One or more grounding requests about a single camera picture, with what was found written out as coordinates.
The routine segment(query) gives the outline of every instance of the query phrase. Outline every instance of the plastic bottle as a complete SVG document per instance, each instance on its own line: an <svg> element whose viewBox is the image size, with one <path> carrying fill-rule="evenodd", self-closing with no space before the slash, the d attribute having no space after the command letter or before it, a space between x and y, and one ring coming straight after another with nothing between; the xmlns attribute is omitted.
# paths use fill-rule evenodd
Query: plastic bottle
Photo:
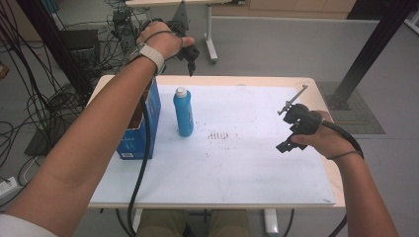
<svg viewBox="0 0 419 237"><path fill-rule="evenodd" d="M184 87L176 89L173 97L176 109L176 119L178 120L179 135L189 136L194 130L194 118L191 107L191 92Z"/></svg>

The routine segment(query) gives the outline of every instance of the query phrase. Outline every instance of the leg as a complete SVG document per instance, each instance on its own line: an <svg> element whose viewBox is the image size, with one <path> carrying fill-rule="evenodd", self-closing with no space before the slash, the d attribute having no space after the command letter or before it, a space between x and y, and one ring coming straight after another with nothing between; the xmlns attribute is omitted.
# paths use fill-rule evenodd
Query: leg
<svg viewBox="0 0 419 237"><path fill-rule="evenodd" d="M145 209L136 231L137 237L182 237L186 226L183 210Z"/></svg>
<svg viewBox="0 0 419 237"><path fill-rule="evenodd" d="M213 210L209 237L250 237L246 210Z"/></svg>
<svg viewBox="0 0 419 237"><path fill-rule="evenodd" d="M211 62L217 62L218 56L216 55L215 47L213 46L212 42L212 35L211 35L211 29L212 29L212 6L211 4L207 4L207 32L204 34L206 37L206 43L207 48L209 49L209 57Z"/></svg>

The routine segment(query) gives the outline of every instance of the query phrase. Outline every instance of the white table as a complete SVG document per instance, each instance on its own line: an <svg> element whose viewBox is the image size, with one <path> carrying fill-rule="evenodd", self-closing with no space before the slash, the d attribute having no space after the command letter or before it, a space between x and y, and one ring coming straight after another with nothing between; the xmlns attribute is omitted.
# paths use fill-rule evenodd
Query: white table
<svg viewBox="0 0 419 237"><path fill-rule="evenodd" d="M218 56L216 55L215 47L213 46L212 37L211 37L211 15L212 15L212 7L211 4L214 3L226 3L230 2L231 0L186 0L185 3L187 7L190 4L193 5L206 5L207 6L207 32L204 34L206 38L207 47L209 49L209 57L210 60L215 63L218 61ZM126 5L129 7L154 7L154 6L168 6L168 5L179 5L180 0L130 0L126 1ZM147 18L151 18L149 13L149 8L147 10Z"/></svg>
<svg viewBox="0 0 419 237"><path fill-rule="evenodd" d="M111 78L101 78L94 96ZM333 162L310 147L284 154L275 148L291 134L277 111L303 84L308 89L300 100L311 110L327 111L312 79L160 75L157 84L162 109L154 156L135 207L259 208L276 222L272 208L345 206ZM196 126L188 138L176 131L172 99L178 86L192 92ZM249 95L246 100L243 93ZM236 118L226 112L231 110L237 111ZM258 115L262 124L256 122ZM246 128L255 124L257 129ZM177 149L180 146L187 152ZM89 206L127 207L140 165L116 153Z"/></svg>

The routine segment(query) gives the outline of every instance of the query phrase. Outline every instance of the white sleeve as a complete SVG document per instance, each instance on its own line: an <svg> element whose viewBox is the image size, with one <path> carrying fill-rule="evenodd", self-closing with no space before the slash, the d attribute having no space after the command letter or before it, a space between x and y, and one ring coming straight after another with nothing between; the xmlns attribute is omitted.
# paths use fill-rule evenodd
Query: white sleeve
<svg viewBox="0 0 419 237"><path fill-rule="evenodd" d="M56 235L24 219L0 214L0 236L56 237Z"/></svg>

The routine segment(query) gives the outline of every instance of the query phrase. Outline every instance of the blue box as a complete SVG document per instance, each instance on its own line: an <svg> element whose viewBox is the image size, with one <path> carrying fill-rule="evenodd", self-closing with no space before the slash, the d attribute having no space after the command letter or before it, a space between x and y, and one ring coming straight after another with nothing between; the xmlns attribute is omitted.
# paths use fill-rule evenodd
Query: blue box
<svg viewBox="0 0 419 237"><path fill-rule="evenodd" d="M148 117L150 120L150 130L151 130L151 144L150 144L150 154L148 159L153 157L154 142L156 138L158 119L160 116L160 97L157 89L157 82L155 78L151 80L150 83L144 92L143 96L147 99L145 101L146 109L148 111ZM140 102L135 109L134 114L132 115L131 122L129 123L128 128L121 140L120 145L117 148L118 154L120 154L121 159L123 160L140 160L144 158L145 152L145 121L142 114L142 107Z"/></svg>

